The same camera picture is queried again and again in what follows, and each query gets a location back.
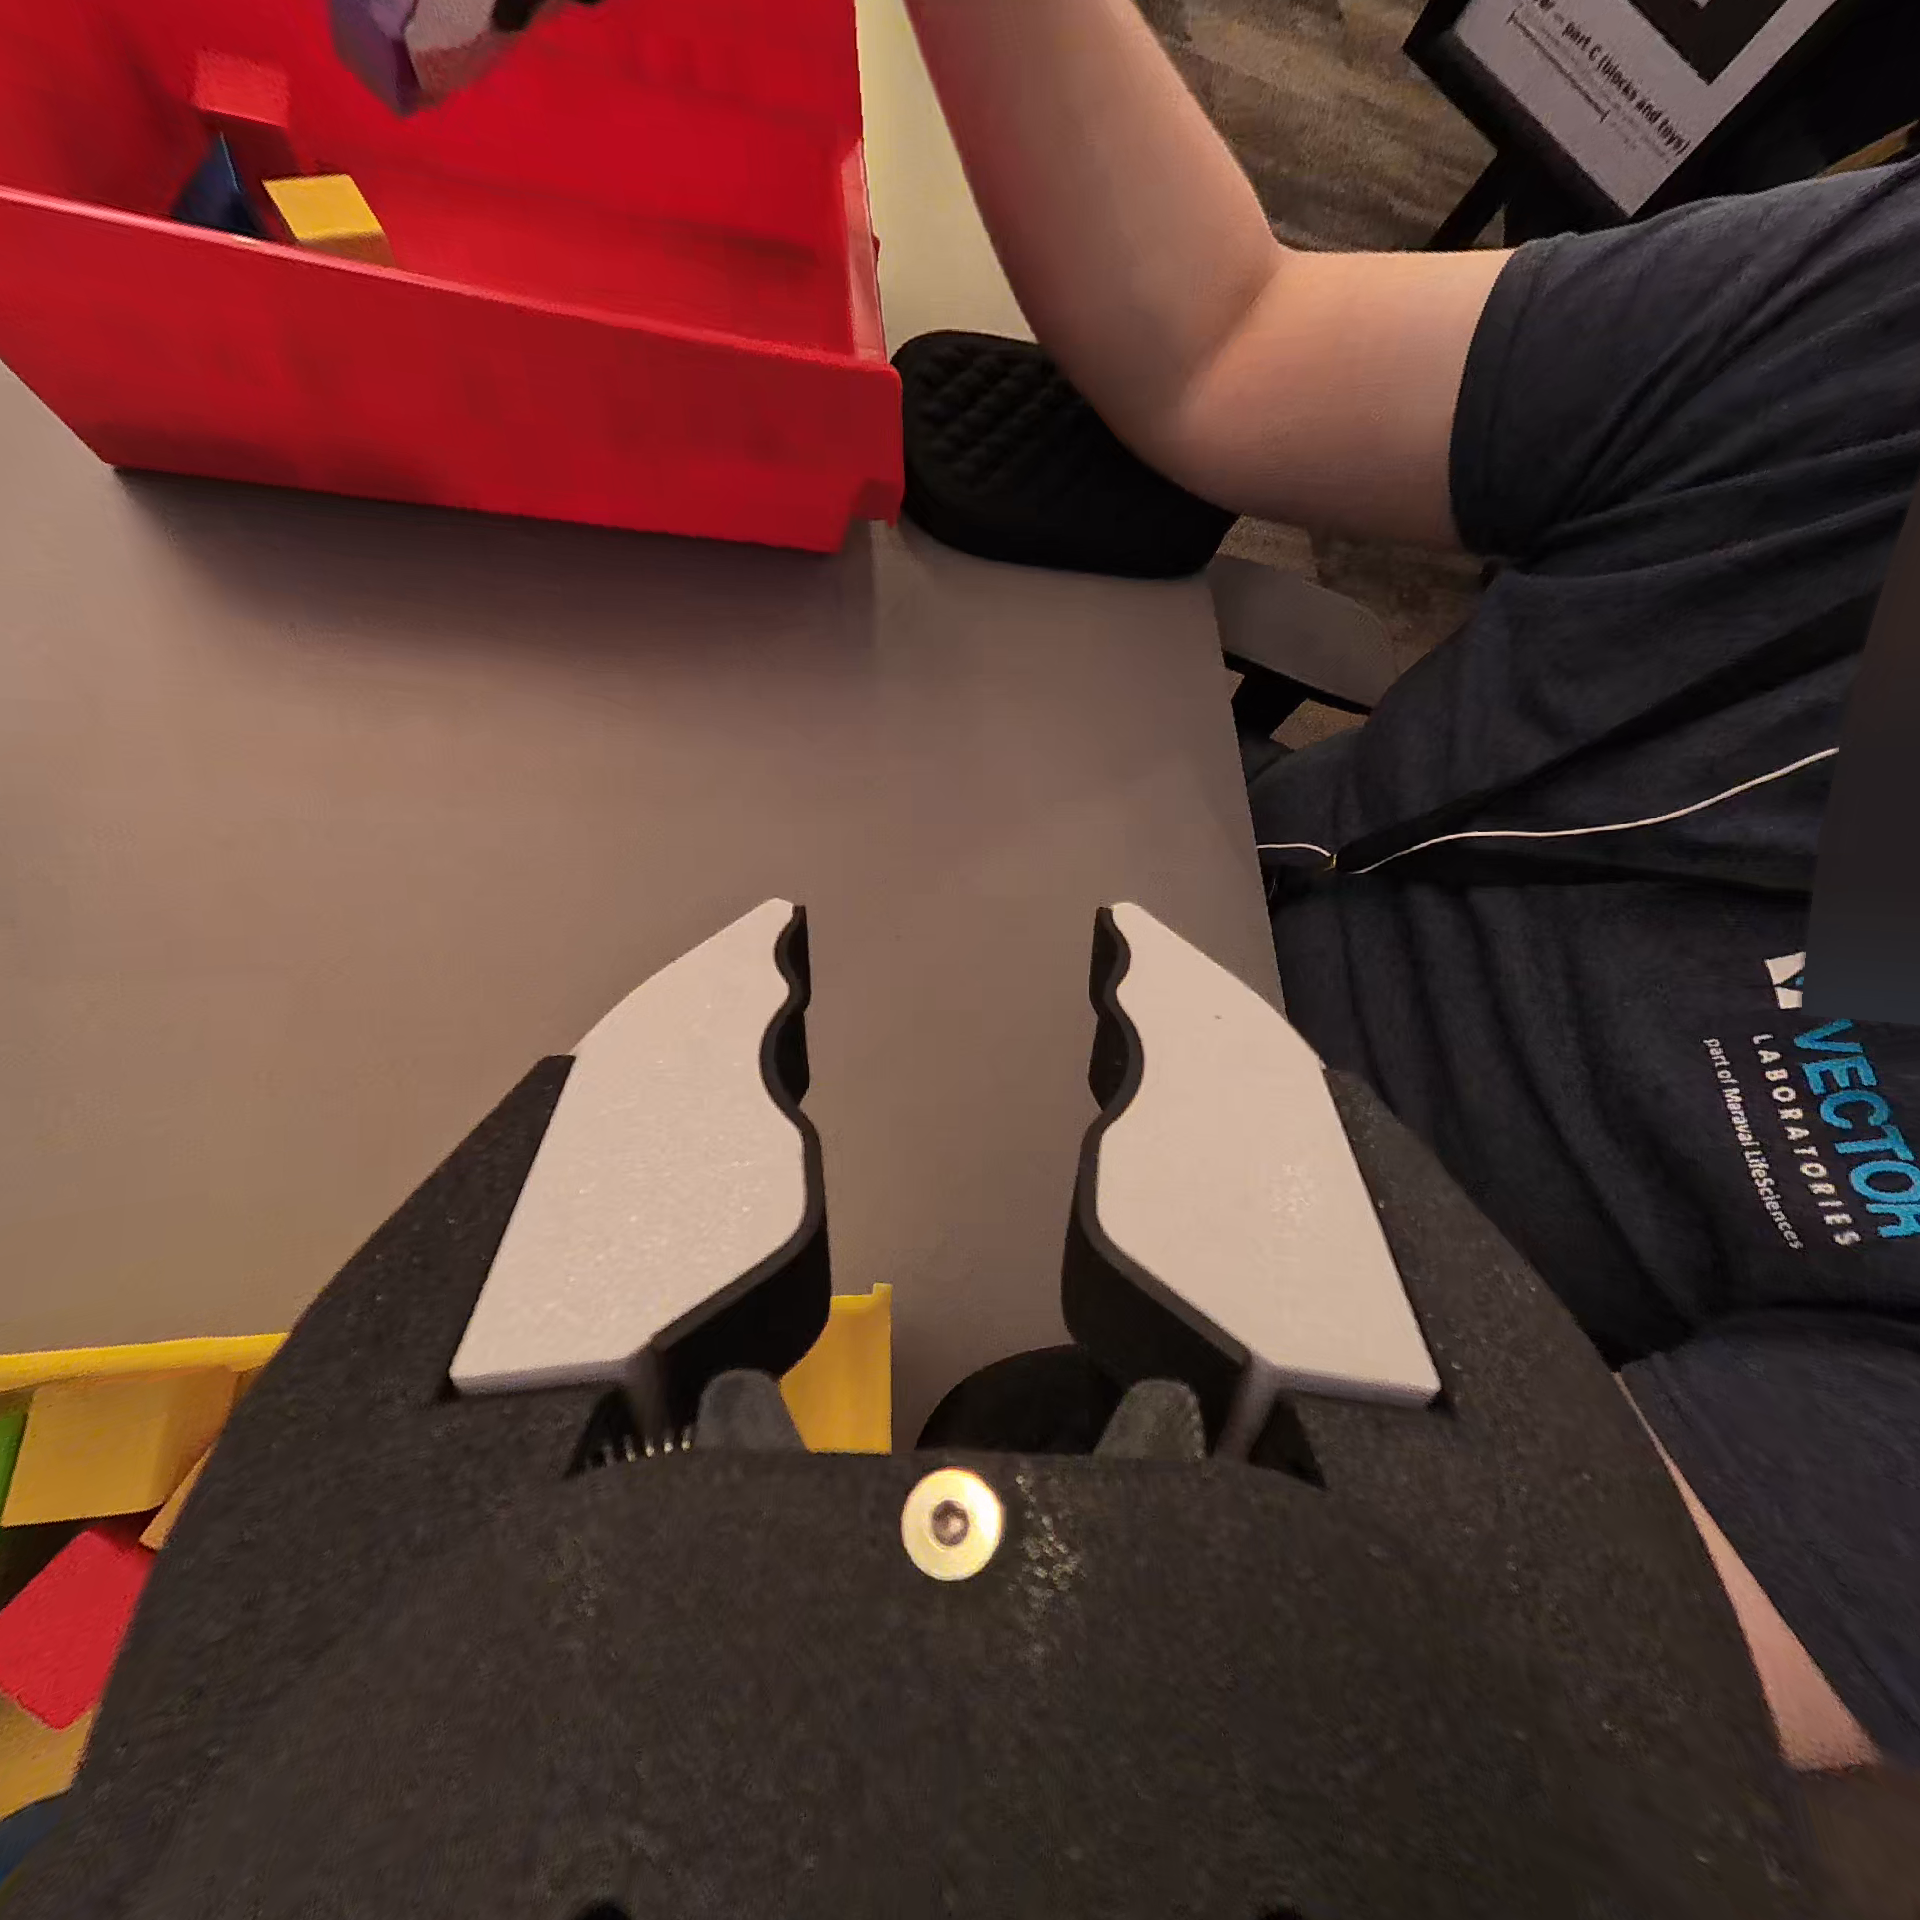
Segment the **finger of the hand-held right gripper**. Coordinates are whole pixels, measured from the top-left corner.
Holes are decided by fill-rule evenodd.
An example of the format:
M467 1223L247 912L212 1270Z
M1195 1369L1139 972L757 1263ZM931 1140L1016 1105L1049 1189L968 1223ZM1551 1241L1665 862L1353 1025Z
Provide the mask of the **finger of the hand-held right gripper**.
M460 94L505 57L519 33L497 22L497 1L413 1L401 48L417 94Z

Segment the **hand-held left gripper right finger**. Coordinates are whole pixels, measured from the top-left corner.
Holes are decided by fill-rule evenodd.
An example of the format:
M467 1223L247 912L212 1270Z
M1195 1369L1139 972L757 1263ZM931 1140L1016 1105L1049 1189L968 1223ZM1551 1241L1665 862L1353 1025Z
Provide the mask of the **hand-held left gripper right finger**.
M1328 1070L1281 1008L1139 903L1096 912L1096 1118L1064 1321L1170 1455L1255 1460L1284 1405L1427 1415L1444 1380Z

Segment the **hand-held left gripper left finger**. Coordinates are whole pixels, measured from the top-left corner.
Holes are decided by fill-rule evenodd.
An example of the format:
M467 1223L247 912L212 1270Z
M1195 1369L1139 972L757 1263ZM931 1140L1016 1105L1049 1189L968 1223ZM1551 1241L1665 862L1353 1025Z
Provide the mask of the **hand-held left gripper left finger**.
M583 1386L645 1454L801 1444L779 1385L833 1303L807 1008L807 912L767 901L587 1029L450 1358L460 1399Z

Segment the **purple wooden cube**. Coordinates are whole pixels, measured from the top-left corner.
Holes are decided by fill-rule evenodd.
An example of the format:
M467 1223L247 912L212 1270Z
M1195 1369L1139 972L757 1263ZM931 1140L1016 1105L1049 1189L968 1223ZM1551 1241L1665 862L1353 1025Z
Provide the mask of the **purple wooden cube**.
M395 117L445 100L441 31L465 22L460 1L328 1L336 54Z

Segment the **yellow wooden block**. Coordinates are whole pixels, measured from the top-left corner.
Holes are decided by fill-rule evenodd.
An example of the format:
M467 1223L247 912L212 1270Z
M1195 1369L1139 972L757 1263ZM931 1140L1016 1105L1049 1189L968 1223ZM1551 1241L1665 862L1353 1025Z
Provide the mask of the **yellow wooden block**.
M309 253L392 270L393 242L362 186L349 175L266 178L273 231Z

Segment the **red wooden cube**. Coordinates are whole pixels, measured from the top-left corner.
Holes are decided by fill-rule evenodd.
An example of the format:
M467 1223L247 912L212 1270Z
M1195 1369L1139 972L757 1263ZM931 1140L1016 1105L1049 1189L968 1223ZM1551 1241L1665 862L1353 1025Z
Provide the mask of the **red wooden cube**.
M282 63L221 49L197 49L188 100L221 129L292 133L292 86Z
M77 1532L2 1613L2 1694L65 1729L93 1712L156 1551L146 1521L98 1520Z

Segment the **blue wooden block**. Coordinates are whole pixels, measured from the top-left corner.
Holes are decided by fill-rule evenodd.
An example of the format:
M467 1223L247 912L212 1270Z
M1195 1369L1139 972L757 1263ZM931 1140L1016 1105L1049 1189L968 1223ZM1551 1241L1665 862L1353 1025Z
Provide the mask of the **blue wooden block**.
M243 178L243 169L224 135L208 135L205 151L177 193L170 216L181 226L271 242L275 231L268 213Z

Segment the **red plastic bin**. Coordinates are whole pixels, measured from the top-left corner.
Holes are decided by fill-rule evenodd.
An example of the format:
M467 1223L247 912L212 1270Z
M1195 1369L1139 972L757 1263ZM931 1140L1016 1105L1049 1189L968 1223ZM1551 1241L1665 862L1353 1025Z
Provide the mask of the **red plastic bin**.
M221 129L197 49L282 63ZM904 502L858 9L544 4L384 106L328 4L4 4L4 365L103 463L833 552ZM392 270L170 216L208 135Z

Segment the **person's right forearm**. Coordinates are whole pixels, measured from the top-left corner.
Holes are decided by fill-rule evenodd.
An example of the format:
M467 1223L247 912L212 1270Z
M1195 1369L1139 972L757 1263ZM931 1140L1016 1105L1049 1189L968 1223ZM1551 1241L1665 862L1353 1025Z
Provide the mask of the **person's right forearm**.
M993 252L1116 438L1239 517L1465 552L1452 434L1511 249L1283 244L1139 7L906 7Z

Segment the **person in navy shirt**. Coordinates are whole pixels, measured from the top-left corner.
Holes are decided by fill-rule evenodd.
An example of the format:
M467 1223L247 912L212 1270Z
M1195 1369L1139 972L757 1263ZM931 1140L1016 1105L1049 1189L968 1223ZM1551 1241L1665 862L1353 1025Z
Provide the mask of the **person in navy shirt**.
M1919 1737L1916 1031L1799 1000L1916 484L1916 160L1521 247L1461 629L1249 777L1288 1012L1568 1308L1882 1754Z

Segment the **black framed sign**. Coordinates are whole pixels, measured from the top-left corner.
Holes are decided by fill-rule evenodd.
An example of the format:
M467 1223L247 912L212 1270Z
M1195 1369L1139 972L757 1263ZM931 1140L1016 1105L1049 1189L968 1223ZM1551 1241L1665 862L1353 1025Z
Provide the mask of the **black framed sign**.
M1673 202L1856 24L1858 1L1436 1L1416 65L1601 215Z

